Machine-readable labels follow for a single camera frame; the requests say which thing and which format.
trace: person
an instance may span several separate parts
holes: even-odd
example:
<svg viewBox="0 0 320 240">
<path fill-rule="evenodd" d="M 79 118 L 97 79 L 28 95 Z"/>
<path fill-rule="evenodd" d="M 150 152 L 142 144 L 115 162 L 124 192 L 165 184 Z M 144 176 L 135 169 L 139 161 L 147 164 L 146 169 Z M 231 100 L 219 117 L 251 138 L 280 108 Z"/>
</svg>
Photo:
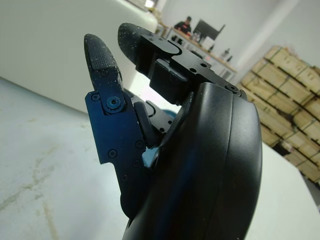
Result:
<svg viewBox="0 0 320 240">
<path fill-rule="evenodd" d="M 185 21 L 178 22 L 174 26 L 174 28 L 180 30 L 184 34 L 190 33 L 191 32 L 190 22 L 191 22 L 191 17 L 188 16 Z"/>
</svg>

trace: wooden pallet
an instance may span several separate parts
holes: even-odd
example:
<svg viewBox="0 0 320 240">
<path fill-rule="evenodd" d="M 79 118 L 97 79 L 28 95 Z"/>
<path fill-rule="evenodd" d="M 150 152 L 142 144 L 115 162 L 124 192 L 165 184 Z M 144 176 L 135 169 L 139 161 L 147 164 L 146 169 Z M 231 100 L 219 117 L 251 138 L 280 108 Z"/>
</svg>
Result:
<svg viewBox="0 0 320 240">
<path fill-rule="evenodd" d="M 318 120 L 320 119 L 320 98 L 314 97 L 303 105 L 303 107 L 313 114 Z"/>
<path fill-rule="evenodd" d="M 285 48 L 280 48 L 272 56 L 269 54 L 266 57 L 277 67 L 284 70 L 293 77 L 298 76 L 309 66 L 296 56 L 291 55 Z"/>
<path fill-rule="evenodd" d="M 320 146 L 301 131 L 297 131 L 293 134 L 287 134 L 283 136 L 283 138 L 307 158 L 311 158 L 320 151 Z"/>
<path fill-rule="evenodd" d="M 314 121 L 303 129 L 303 132 L 320 143 L 320 122 Z"/>
<path fill-rule="evenodd" d="M 261 123 L 279 136 L 288 135 L 293 132 L 290 122 L 279 115 L 274 107 L 266 103 L 246 87 L 243 86 L 242 89 L 246 92 L 248 101 L 255 104 Z"/>
<path fill-rule="evenodd" d="M 278 89 L 299 104 L 304 104 L 314 97 L 313 93 L 291 77 L 279 86 Z"/>
<path fill-rule="evenodd" d="M 318 167 L 320 167 L 320 152 L 310 158 Z"/>
<path fill-rule="evenodd" d="M 261 125 L 261 137 L 262 141 L 270 147 L 273 147 L 280 140 L 279 136 L 263 125 Z"/>
<path fill-rule="evenodd" d="M 297 168 L 312 182 L 317 183 L 320 180 L 320 169 L 311 161 L 305 161 Z"/>
<path fill-rule="evenodd" d="M 254 65 L 252 71 L 261 78 L 267 80 L 276 88 L 279 88 L 282 84 L 284 84 L 289 77 L 287 74 L 279 70 L 276 66 L 270 64 L 265 59 L 261 59 L 256 65 Z"/>
<path fill-rule="evenodd" d="M 270 103 L 272 106 L 274 106 L 276 109 L 279 109 L 287 114 L 291 114 L 295 110 L 299 109 L 299 105 L 292 101 L 290 98 L 288 98 L 286 95 L 284 95 L 281 92 L 277 92 L 274 95 L 272 95 L 268 100 L 268 103 Z"/>
<path fill-rule="evenodd" d="M 301 130 L 312 124 L 316 119 L 306 110 L 299 108 L 292 113 L 293 121 Z"/>
<path fill-rule="evenodd" d="M 244 86 L 265 101 L 278 92 L 275 87 L 258 76 L 253 78 L 247 85 L 244 84 Z"/>
<path fill-rule="evenodd" d="M 298 166 L 306 161 L 308 158 L 301 154 L 297 149 L 293 149 L 292 152 L 284 156 L 292 165 Z"/>
<path fill-rule="evenodd" d="M 296 79 L 313 92 L 320 91 L 320 75 L 311 67 L 304 69 Z"/>
<path fill-rule="evenodd" d="M 285 48 L 274 46 L 264 58 L 302 83 L 307 90 L 320 92 L 320 75 L 317 70 L 290 54 Z"/>
</svg>

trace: robotic hand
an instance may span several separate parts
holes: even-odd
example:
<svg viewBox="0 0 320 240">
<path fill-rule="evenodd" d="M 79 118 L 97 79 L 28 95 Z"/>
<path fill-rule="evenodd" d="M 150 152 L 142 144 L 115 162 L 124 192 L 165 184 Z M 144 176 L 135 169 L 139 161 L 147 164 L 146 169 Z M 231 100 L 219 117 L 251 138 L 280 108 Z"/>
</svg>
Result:
<svg viewBox="0 0 320 240">
<path fill-rule="evenodd" d="M 85 97 L 101 164 L 112 163 L 129 217 L 123 240 L 243 240 L 261 182 L 262 141 L 244 91 L 180 45 L 124 23 L 123 53 L 172 104 L 172 118 L 122 87 L 106 45 L 84 37 Z M 158 147 L 150 167 L 142 153 Z"/>
</svg>

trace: computer monitor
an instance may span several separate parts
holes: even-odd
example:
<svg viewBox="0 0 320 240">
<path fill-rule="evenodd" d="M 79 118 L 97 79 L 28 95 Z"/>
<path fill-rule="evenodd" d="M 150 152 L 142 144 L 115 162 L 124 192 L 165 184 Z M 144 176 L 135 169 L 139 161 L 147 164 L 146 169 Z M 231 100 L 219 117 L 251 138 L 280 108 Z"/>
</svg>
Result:
<svg viewBox="0 0 320 240">
<path fill-rule="evenodd" d="M 217 38 L 217 36 L 219 35 L 219 33 L 221 33 L 221 31 L 224 29 L 225 26 L 226 25 L 223 25 L 220 30 L 216 30 L 215 28 L 210 26 L 208 23 L 206 23 L 205 21 L 200 19 L 199 23 L 197 24 L 197 26 L 195 27 L 193 32 L 200 33 L 202 39 L 204 39 L 205 37 L 209 37 L 209 38 L 215 40 Z"/>
</svg>

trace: workbench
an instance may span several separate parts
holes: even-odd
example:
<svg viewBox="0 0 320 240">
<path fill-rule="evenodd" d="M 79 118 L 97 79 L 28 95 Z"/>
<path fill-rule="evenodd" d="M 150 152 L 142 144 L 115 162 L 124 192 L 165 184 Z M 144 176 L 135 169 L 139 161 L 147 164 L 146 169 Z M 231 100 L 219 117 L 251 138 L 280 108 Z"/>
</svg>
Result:
<svg viewBox="0 0 320 240">
<path fill-rule="evenodd" d="M 130 90 L 156 96 L 148 84 L 137 74 Z M 301 174 L 262 149 L 261 189 L 245 239 L 318 240 L 320 215 Z M 88 115 L 0 79 L 0 239 L 121 240 L 127 221 L 114 167 L 100 165 Z"/>
<path fill-rule="evenodd" d="M 195 51 L 197 54 L 203 56 L 203 60 L 211 64 L 211 69 L 220 77 L 230 82 L 237 73 L 237 70 L 232 67 L 227 61 L 217 57 L 207 49 L 203 48 L 198 42 L 191 40 L 190 36 L 180 30 L 171 28 L 166 36 L 167 40 L 171 40 L 172 36 L 177 36 L 182 39 L 182 46 L 190 51 Z"/>
</svg>

